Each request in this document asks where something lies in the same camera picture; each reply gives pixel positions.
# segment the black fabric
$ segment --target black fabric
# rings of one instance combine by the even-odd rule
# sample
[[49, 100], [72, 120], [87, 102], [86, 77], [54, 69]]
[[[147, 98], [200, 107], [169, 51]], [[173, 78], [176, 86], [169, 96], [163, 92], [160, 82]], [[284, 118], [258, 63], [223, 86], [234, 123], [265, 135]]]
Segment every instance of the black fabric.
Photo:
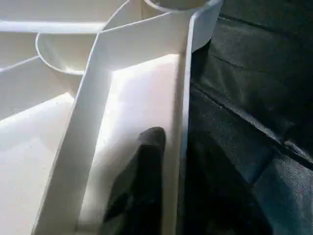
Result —
[[184, 234], [313, 234], [312, 10], [225, 0], [194, 52]]
[[126, 168], [115, 179], [99, 234], [159, 235], [162, 219], [163, 128], [142, 132]]

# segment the sunlight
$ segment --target sunlight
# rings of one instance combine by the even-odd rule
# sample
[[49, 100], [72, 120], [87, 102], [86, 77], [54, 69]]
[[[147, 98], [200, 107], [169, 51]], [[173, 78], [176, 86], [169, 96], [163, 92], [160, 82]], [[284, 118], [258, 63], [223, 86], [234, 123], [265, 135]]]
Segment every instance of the sunlight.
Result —
[[15, 122], [19, 122], [26, 118], [31, 118], [33, 115], [42, 112], [43, 110], [49, 110], [51, 108], [54, 108], [58, 106], [60, 103], [73, 103], [73, 102], [74, 98], [69, 93], [64, 93], [53, 99], [47, 100], [41, 104], [31, 107], [30, 109], [24, 110], [20, 113], [14, 114], [3, 120], [0, 120], [0, 128], [3, 128]]

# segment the plastic compartment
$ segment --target plastic compartment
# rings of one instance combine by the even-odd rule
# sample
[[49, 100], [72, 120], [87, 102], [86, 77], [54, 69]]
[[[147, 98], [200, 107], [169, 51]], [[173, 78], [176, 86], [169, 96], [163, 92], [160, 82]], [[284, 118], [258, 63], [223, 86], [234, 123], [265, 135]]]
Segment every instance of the plastic compartment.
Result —
[[191, 53], [210, 40], [221, 5], [163, 7], [164, 14], [97, 34], [34, 234], [96, 234], [134, 140], [155, 125], [167, 133], [163, 234], [175, 233]]
[[[117, 9], [101, 30], [130, 24], [162, 13], [143, 0], [128, 0]], [[82, 75], [95, 38], [95, 33], [40, 33], [36, 39], [36, 49], [42, 60], [51, 68]]]
[[31, 234], [79, 82], [38, 56], [0, 72], [1, 234]]

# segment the dark cloth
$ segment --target dark cloth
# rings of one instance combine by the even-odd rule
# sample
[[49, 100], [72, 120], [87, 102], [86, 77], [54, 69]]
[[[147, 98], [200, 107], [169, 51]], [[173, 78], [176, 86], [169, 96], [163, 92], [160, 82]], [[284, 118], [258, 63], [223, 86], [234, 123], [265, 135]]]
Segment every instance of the dark cloth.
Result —
[[225, 0], [194, 52], [185, 234], [313, 234], [312, 12]]

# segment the white plastic surface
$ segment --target white plastic surface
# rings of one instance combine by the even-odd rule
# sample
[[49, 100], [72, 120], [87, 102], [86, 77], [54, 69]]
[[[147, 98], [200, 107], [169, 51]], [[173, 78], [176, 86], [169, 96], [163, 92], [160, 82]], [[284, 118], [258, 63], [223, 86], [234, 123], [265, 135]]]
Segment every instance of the white plastic surface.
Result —
[[[173, 235], [191, 53], [210, 40], [222, 1], [92, 0], [84, 14], [83, 1], [72, 1], [31, 0], [37, 9], [11, 9], [11, 18], [0, 9], [0, 40], [9, 45], [7, 59], [0, 55], [0, 232], [96, 234], [138, 134], [162, 126], [163, 234]], [[25, 32], [43, 32], [36, 47], [36, 34]]]
[[31, 233], [80, 81], [71, 79], [38, 56], [0, 72], [1, 234]]
[[4, 0], [0, 31], [95, 33], [126, 0]]
[[[161, 13], [142, 0], [128, 0], [100, 30], [130, 24]], [[42, 60], [51, 68], [69, 74], [83, 75], [95, 38], [96, 34], [40, 33], [36, 39], [36, 49]]]

